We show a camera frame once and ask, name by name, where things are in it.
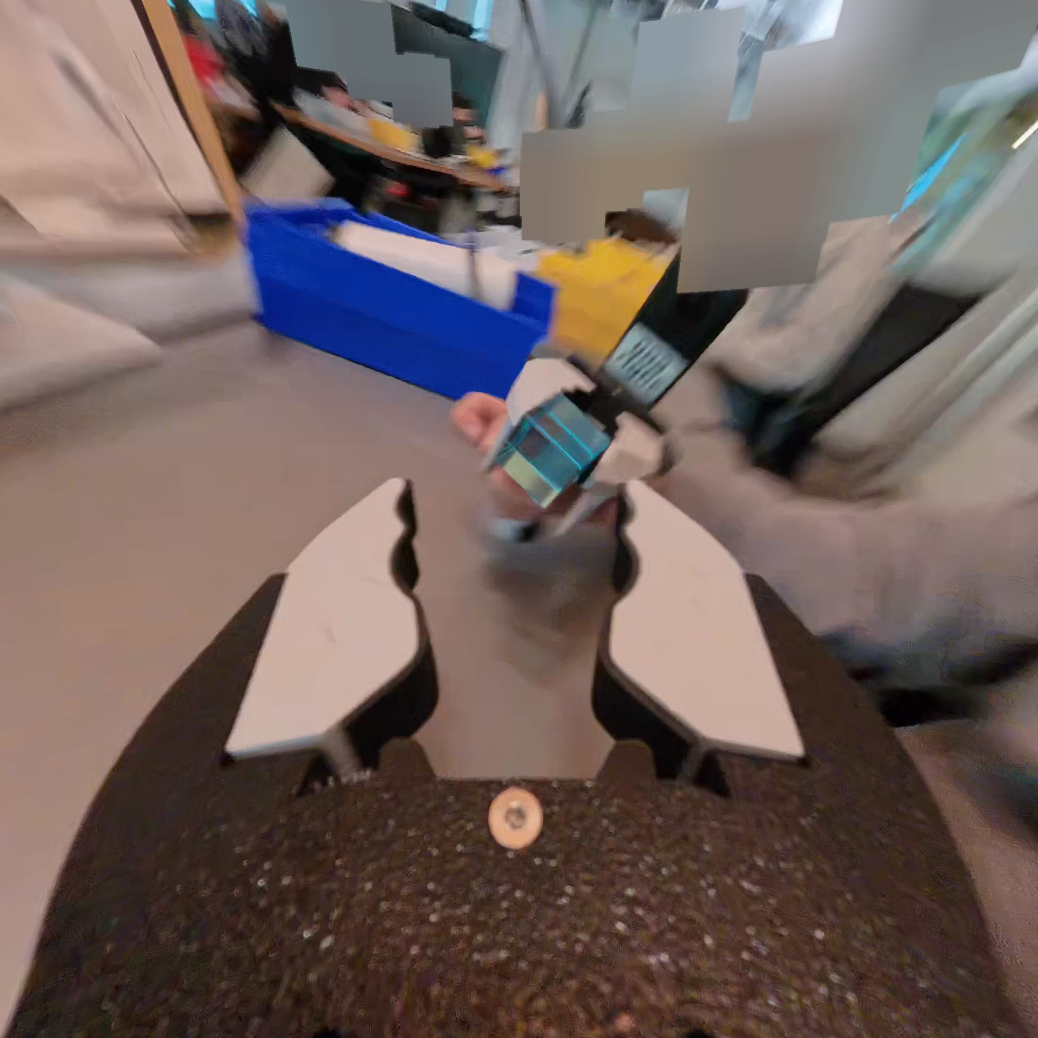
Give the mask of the clear glass cube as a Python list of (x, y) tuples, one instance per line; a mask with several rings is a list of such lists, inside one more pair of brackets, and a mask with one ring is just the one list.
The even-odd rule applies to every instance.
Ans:
[(614, 417), (597, 409), (593, 394), (558, 392), (512, 421), (489, 450), (487, 467), (502, 471), (534, 506), (546, 510), (588, 480), (616, 431)]

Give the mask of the cluttered wooden desk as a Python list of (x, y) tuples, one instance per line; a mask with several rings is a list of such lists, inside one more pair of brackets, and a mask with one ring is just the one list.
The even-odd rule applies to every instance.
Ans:
[(295, 109), (285, 108), (276, 103), (272, 107), (286, 122), (292, 122), (311, 133), (333, 140), (345, 147), (362, 151), (384, 163), (424, 170), (431, 174), (448, 175), (457, 183), (469, 188), (512, 195), (519, 193), (518, 186), (511, 184), (506, 177), (492, 174), (492, 172), (484, 170), (467, 160), (452, 164), (445, 160), (430, 159), (416, 152), (399, 149), (393, 145), (386, 144), (371, 136), (370, 133), (352, 134), (335, 125), (315, 121), (308, 115)]

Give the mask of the blue storage bin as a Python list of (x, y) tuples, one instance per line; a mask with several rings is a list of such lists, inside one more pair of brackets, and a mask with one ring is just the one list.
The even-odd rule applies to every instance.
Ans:
[(334, 244), (344, 222), (434, 242), (340, 199), (248, 203), (244, 246), (260, 325), (438, 397), (506, 397), (549, 336), (555, 288), (521, 272), (510, 306), (498, 309)]

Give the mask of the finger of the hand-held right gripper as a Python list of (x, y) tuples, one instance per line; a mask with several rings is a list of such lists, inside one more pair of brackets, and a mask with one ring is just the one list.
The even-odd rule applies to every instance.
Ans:
[(507, 397), (506, 425), (514, 429), (521, 419), (552, 397), (566, 392), (592, 392), (596, 380), (576, 363), (562, 357), (530, 358), (512, 383)]
[(630, 483), (664, 474), (675, 457), (668, 431), (647, 414), (622, 412), (616, 419), (610, 445), (578, 482), (578, 492), (557, 521), (563, 537), (610, 501)]

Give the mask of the black office chair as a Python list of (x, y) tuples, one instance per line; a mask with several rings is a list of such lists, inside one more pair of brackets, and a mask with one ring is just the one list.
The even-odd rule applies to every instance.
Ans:
[(795, 474), (826, 424), (936, 342), (982, 297), (899, 288), (828, 374), (771, 412), (754, 441), (754, 465), (778, 476)]

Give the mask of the grey desk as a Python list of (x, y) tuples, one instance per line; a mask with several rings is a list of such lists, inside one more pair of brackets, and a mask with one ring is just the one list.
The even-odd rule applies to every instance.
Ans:
[[(2, 1036), (1036, 1036), (1036, 834), (746, 562), (805, 736), (648, 782), (613, 546), (501, 557), (448, 403), (242, 326), (2, 420)], [(410, 479), (439, 703), (226, 762), (282, 574)]]

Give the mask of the wooden document stand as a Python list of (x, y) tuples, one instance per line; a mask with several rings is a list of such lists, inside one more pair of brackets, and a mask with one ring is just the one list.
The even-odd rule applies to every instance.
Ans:
[(203, 88), (167, 2), (143, 2), (157, 49), (193, 133), (231, 208), (194, 220), (193, 248), (175, 255), (3, 262), (2, 412), (161, 361), (177, 332), (245, 315), (241, 196)]

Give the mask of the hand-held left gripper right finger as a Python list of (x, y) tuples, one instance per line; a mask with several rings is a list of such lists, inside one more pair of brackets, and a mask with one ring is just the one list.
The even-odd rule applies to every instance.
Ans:
[(656, 778), (696, 777), (720, 755), (802, 764), (807, 750), (740, 564), (647, 484), (616, 511), (616, 599), (591, 709), (639, 743)]

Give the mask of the yellow plastic bin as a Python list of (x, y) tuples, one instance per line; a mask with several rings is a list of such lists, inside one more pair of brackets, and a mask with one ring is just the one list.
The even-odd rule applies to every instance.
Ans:
[(592, 240), (580, 251), (544, 249), (536, 275), (555, 290), (549, 344), (601, 362), (632, 324), (676, 257), (675, 244)]

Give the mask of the person's right forearm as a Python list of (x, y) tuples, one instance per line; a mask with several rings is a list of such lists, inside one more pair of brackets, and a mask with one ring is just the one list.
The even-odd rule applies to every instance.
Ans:
[(802, 495), (694, 436), (660, 488), (852, 668), (967, 681), (1036, 655), (1036, 493), (952, 507)]

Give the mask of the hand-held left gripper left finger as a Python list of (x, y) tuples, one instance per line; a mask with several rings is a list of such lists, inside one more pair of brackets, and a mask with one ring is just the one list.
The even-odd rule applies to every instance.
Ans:
[(393, 477), (292, 561), (224, 752), (315, 752), (335, 774), (376, 771), (432, 717), (438, 675), (415, 590), (417, 516)]

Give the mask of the white roll in bin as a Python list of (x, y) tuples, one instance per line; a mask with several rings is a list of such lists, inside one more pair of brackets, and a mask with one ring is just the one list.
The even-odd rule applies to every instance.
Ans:
[[(464, 243), (425, 240), (357, 221), (343, 221), (328, 237), (346, 251), (471, 299)], [(486, 297), (483, 303), (511, 310), (519, 298), (520, 267), (495, 249), (482, 248), (480, 267)]]

